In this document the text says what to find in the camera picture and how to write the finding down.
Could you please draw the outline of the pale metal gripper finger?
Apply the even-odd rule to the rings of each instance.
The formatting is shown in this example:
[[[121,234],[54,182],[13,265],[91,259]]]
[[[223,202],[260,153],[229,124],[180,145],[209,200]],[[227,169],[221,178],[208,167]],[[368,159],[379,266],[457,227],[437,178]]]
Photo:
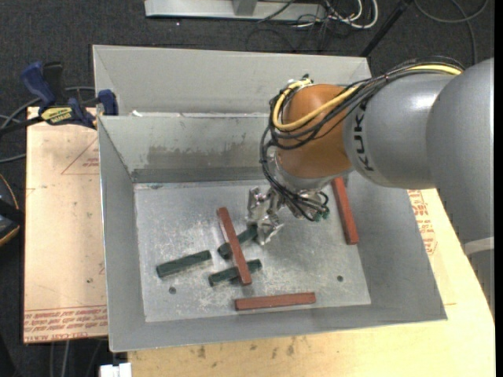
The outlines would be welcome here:
[[[260,245],[270,242],[284,226],[277,214],[266,214],[257,221],[257,241]]]
[[[251,188],[248,192],[248,214],[246,217],[247,224],[256,224],[263,216],[263,194],[259,187]]]

